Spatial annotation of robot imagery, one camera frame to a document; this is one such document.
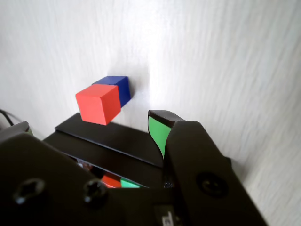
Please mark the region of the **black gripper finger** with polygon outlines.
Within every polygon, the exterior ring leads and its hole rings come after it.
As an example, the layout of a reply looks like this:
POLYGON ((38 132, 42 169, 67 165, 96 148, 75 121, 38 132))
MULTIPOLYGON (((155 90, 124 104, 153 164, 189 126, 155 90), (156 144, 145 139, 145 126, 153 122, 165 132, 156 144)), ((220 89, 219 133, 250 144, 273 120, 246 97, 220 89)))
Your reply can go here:
POLYGON ((26 132, 30 135, 33 135, 31 127, 28 122, 23 121, 21 123, 15 124, 4 130, 0 131, 0 142, 3 142, 11 137, 14 137, 20 133, 26 132))
POLYGON ((264 226, 265 220, 201 123, 167 110, 148 112, 148 131, 164 159, 186 226, 264 226))

